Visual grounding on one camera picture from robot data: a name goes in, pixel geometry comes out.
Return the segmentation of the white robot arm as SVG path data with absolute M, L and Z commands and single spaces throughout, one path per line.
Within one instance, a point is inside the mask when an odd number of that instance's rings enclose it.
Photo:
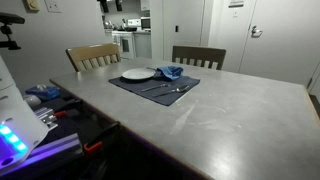
M 23 99 L 0 56 L 0 171 L 21 164 L 48 131 Z

